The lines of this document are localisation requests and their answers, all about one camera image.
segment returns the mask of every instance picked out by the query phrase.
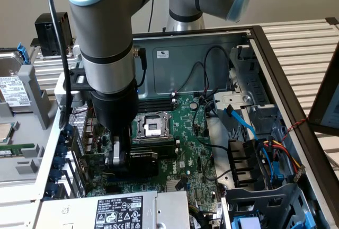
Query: motherboard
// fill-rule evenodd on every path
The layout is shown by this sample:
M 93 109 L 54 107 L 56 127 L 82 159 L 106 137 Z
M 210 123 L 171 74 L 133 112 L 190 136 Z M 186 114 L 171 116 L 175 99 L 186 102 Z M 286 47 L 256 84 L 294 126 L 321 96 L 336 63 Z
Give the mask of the motherboard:
M 197 140 L 199 138 L 205 143 L 209 143 L 206 118 L 204 109 L 192 106 L 192 102 L 197 103 L 198 98 L 194 98 L 192 95 L 180 96 L 175 101 L 174 110 L 141 113 L 132 123 L 132 146 L 136 147 L 140 144 L 142 138 L 139 135 L 140 119 L 145 120 L 145 122 L 149 120 L 149 124 L 144 125 L 144 127 L 147 126 L 147 131 L 142 132 L 151 135 L 151 131 L 157 130 L 152 130 L 152 122 L 155 123 L 160 118 L 167 117 L 168 121 L 163 122 L 163 124 L 167 124 L 164 134 L 158 142 L 166 143 L 173 139 L 175 155 L 174 157 L 166 156 L 167 153 L 172 152 L 170 149 L 173 147 L 169 146 L 169 150 L 165 150 L 164 156 L 159 159 L 158 176 L 155 177 L 142 180 L 116 181 L 114 176 L 104 173 L 96 166 L 97 160 L 100 154 L 108 152 L 112 148 L 112 142 L 104 127 L 96 128 L 96 138 L 101 140 L 101 146 L 98 150 L 97 145 L 92 145 L 91 151 L 85 156 L 89 172 L 92 175 L 92 185 L 87 196 L 154 190 L 158 192 L 185 190 L 190 204 L 198 206 L 200 210 L 216 212 L 220 193 L 217 191 L 216 182 L 208 181 L 203 176 L 202 171 L 202 167 L 212 155 L 211 149 L 203 146 Z M 196 110 L 198 111 L 193 125 L 192 121 Z M 205 173 L 209 177 L 216 175 L 211 163 L 206 168 Z

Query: circuit board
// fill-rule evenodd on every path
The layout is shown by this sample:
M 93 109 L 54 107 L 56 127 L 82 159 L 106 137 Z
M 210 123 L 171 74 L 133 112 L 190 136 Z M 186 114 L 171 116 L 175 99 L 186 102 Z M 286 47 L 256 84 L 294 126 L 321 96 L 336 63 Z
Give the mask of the circuit board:
M 176 101 L 176 109 L 167 112 L 171 115 L 171 133 L 177 139 L 179 137 L 180 140 L 177 159 L 159 160 L 159 174 L 156 177 L 137 181 L 116 182 L 110 175 L 103 174 L 95 166 L 95 160 L 99 156 L 96 154 L 97 147 L 93 147 L 91 153 L 86 155 L 89 167 L 94 171 L 92 189 L 87 193 L 87 196 L 155 190 L 158 192 L 176 191 L 175 185 L 182 175 L 186 175 L 188 179 L 186 191 L 189 203 L 199 206 L 201 210 L 216 212 L 217 200 L 219 199 L 216 183 L 207 181 L 202 174 L 202 170 L 198 170 L 198 159 L 201 161 L 201 166 L 204 166 L 211 156 L 211 149 L 200 144 L 197 141 L 196 133 L 193 132 L 192 120 L 195 112 L 189 106 L 192 101 L 198 102 L 198 98 L 194 98 L 192 95 L 180 96 Z M 199 126 L 198 135 L 200 140 L 209 143 L 209 137 L 203 137 L 205 130 L 203 107 L 197 112 L 194 123 Z M 136 125 L 137 121 L 134 120 L 132 124 L 134 136 Z M 108 152 L 112 147 L 109 134 L 105 129 L 99 129 L 97 132 L 100 138 L 105 140 L 100 150 L 101 153 Z M 210 177 L 216 175 L 212 165 L 206 169 L 206 175 Z M 216 198 L 212 198 L 212 192 L 216 193 Z

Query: yellow wire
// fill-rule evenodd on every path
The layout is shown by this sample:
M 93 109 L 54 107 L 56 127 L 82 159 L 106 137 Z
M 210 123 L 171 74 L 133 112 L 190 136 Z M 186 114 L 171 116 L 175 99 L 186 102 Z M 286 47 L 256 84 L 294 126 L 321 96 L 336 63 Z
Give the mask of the yellow wire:
M 273 140 L 273 142 L 274 142 L 275 144 L 280 145 L 280 146 L 283 147 L 283 145 L 282 145 L 281 143 L 278 143 L 276 140 Z M 291 157 L 292 157 L 294 163 L 296 164 L 296 166 L 297 166 L 298 168 L 301 168 L 301 166 L 298 164 L 298 162 L 295 160 L 295 158 L 294 158 L 293 156 L 291 156 Z

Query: black box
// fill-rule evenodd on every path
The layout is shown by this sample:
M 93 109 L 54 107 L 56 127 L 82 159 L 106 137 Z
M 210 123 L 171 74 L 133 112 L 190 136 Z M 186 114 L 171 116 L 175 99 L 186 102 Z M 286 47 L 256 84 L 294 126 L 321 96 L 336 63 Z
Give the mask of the black box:
M 65 42 L 65 49 L 68 52 L 68 47 L 72 45 L 73 38 L 70 31 L 67 12 L 57 13 L 57 21 L 61 27 L 61 37 Z M 50 13 L 43 13 L 37 18 L 37 20 L 35 21 L 35 29 L 37 30 L 42 55 L 60 55 L 57 37 L 54 31 L 54 26 Z

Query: power supply label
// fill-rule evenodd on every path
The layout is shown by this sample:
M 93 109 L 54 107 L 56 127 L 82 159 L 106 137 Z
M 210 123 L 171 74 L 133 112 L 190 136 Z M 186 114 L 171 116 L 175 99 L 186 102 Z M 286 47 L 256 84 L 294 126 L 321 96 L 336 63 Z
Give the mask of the power supply label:
M 0 90 L 10 107 L 31 105 L 19 77 L 0 77 Z
M 94 229 L 142 229 L 142 196 L 99 200 Z

